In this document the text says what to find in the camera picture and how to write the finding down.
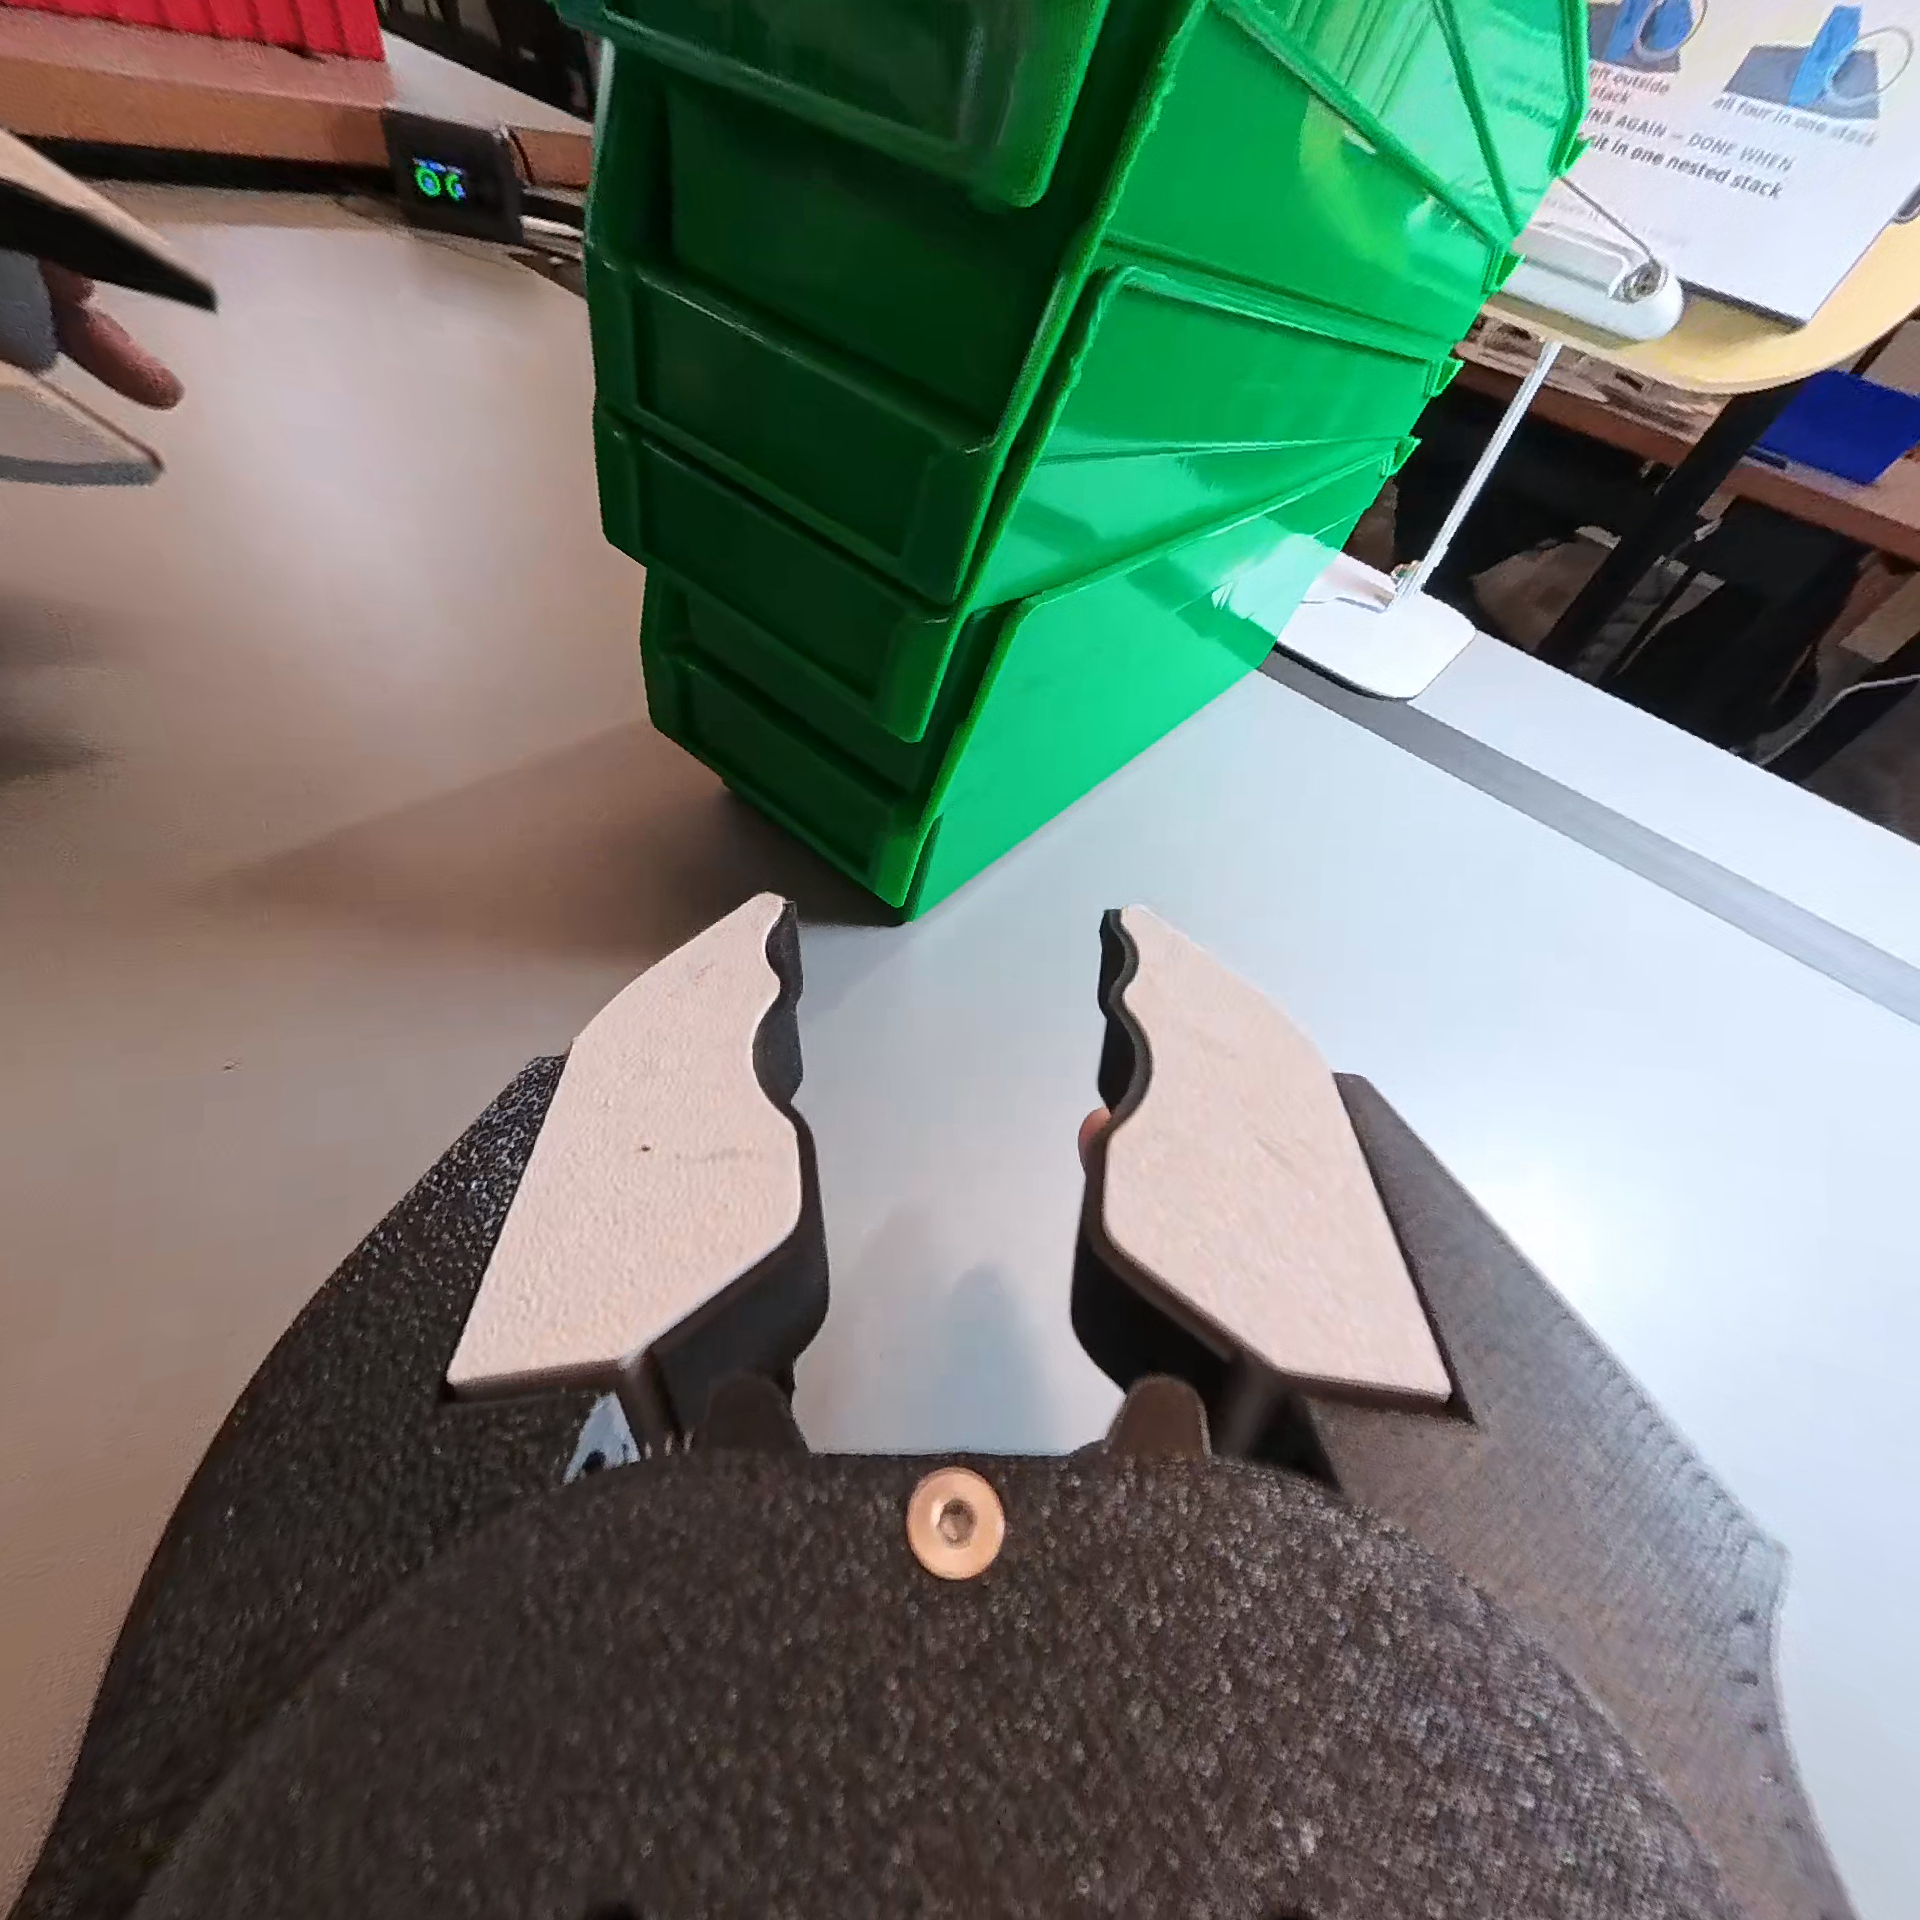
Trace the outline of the brown wooden desk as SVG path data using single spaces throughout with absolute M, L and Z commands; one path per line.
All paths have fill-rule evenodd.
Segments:
M 584 187 L 591 124 L 414 40 L 376 62 L 6 6 L 4 131 L 110 154 L 387 171 L 387 110 L 511 132 L 526 182 Z

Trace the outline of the printed instruction sheet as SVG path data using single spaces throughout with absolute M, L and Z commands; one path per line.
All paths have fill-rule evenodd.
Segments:
M 1916 228 L 1916 3 L 1589 4 L 1568 187 L 1692 292 L 1806 325 Z

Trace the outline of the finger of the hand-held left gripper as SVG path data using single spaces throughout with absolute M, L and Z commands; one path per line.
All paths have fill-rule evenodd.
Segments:
M 51 379 L 2 363 L 2 482 L 139 488 L 163 474 L 152 447 L 69 398 Z
M 143 296 L 216 310 L 212 283 L 155 230 L 2 132 L 2 251 Z

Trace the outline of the white page holder bar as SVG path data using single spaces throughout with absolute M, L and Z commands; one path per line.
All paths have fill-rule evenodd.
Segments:
M 1651 346 L 1672 333 L 1688 294 L 1672 266 L 1671 196 L 1668 186 L 1630 176 L 1554 181 L 1486 316 L 1611 346 Z

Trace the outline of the black power station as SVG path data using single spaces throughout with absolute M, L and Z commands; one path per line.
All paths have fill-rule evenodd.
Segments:
M 502 247 L 522 243 L 522 168 L 502 126 L 387 107 L 380 127 L 408 224 Z

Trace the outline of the person's left hand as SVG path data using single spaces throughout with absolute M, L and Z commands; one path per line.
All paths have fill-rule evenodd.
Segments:
M 135 405 L 178 406 L 184 389 L 95 304 L 94 280 L 56 262 L 2 251 L 2 362 L 34 375 L 69 358 Z

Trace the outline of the blue storage box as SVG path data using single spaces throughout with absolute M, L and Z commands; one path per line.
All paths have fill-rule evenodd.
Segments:
M 1918 398 L 1836 367 L 1802 381 L 1751 453 L 1767 464 L 1796 464 L 1872 486 L 1916 447 Z

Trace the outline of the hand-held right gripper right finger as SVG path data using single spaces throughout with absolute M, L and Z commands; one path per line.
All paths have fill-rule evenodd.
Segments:
M 1146 904 L 1104 912 L 1071 1330 L 1123 1392 L 1188 1390 L 1216 1456 L 1308 1403 L 1450 1415 L 1454 1379 L 1334 1071 L 1276 1002 Z

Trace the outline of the red plastic bin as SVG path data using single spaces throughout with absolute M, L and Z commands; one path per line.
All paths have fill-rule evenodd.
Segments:
M 112 19 L 304 56 L 387 62 L 376 3 L 117 3 Z

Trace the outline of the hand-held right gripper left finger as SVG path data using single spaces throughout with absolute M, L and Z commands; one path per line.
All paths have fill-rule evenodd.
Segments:
M 645 1445 L 691 1440 L 734 1380 L 791 1405 L 829 1302 L 800 995 L 797 908 L 758 893 L 580 1028 L 452 1347 L 452 1398 L 589 1387 Z

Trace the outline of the white stand strut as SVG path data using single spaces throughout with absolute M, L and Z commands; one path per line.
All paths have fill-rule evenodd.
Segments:
M 1466 527 L 1471 507 L 1478 503 L 1480 494 L 1491 486 L 1509 443 L 1519 431 L 1519 422 L 1527 419 L 1528 406 L 1541 394 L 1543 384 L 1548 381 L 1548 375 L 1554 367 L 1560 350 L 1560 340 L 1543 338 L 1543 346 L 1531 367 L 1525 372 L 1514 398 L 1504 406 L 1492 437 L 1486 440 L 1460 491 L 1454 496 L 1446 514 L 1432 532 L 1432 539 L 1429 542 L 1429 548 L 1416 559 L 1404 566 L 1397 587 L 1399 602 L 1408 602 L 1413 596 L 1423 594 L 1429 580 L 1450 555 L 1452 543 Z

